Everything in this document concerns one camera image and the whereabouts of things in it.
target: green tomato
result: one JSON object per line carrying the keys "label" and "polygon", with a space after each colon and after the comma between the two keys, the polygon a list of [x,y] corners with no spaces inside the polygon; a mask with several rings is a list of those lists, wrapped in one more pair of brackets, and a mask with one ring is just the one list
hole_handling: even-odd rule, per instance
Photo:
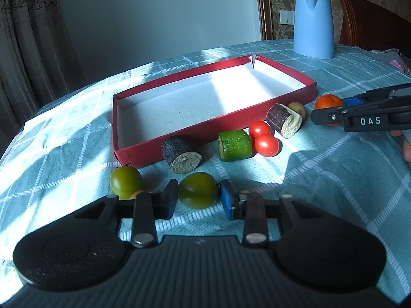
{"label": "green tomato", "polygon": [[178,185],[178,199],[192,209],[206,209],[217,200],[215,179],[206,172],[196,172],[185,177]]}
{"label": "green tomato", "polygon": [[134,192],[143,188],[143,178],[136,168],[120,167],[111,173],[110,187],[121,200],[128,199]]}

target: electric kettle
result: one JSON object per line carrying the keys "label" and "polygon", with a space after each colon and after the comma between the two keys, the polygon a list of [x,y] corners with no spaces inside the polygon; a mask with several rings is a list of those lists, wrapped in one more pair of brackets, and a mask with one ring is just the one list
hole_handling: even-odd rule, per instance
{"label": "electric kettle", "polygon": [[331,0],[295,0],[294,52],[320,59],[334,57]]}

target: red box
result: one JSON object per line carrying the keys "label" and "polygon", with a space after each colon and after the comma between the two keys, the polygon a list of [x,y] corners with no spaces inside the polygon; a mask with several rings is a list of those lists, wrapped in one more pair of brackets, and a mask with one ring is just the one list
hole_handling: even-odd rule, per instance
{"label": "red box", "polygon": [[265,120],[275,103],[309,103],[316,82],[280,63],[242,56],[188,69],[114,95],[114,154],[140,168],[162,160],[161,144],[175,134],[196,146],[228,130]]}

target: finger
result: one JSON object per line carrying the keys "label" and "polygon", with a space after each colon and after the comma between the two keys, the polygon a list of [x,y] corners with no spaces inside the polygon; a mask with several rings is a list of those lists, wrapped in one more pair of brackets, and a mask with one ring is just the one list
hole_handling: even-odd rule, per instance
{"label": "finger", "polygon": [[404,154],[405,160],[411,163],[411,145],[406,138],[404,138],[402,142],[402,153]]}
{"label": "finger", "polygon": [[402,135],[402,132],[401,131],[391,131],[391,135],[393,137],[399,137]]}

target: blue tablecloth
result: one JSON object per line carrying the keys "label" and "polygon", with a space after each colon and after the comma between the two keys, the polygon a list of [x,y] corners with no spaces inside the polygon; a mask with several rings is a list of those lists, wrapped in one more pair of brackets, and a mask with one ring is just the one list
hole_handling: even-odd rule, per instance
{"label": "blue tablecloth", "polygon": [[[0,161],[0,302],[20,287],[12,261],[27,233],[111,193],[108,178],[119,166],[111,141],[113,94],[184,69],[235,56],[259,53],[303,72],[318,82],[318,93],[348,97],[411,78],[377,55],[337,45],[335,58],[298,55],[291,40],[261,41],[180,55],[112,76],[42,108],[15,137]],[[308,111],[313,103],[308,104]],[[341,127],[315,126],[308,119],[292,138],[282,140],[274,158],[221,162],[217,143],[200,148],[206,171],[229,179],[239,190],[290,193],[367,228],[387,250],[378,287],[398,302],[410,293],[411,175],[398,140],[386,132],[345,133]],[[162,189],[173,174],[164,161],[140,170],[147,189]],[[181,203],[170,221],[158,220],[163,234],[221,235],[241,238],[243,223],[229,222],[220,203],[194,211]],[[274,220],[270,238],[279,237]],[[130,222],[120,237],[130,239]]]}

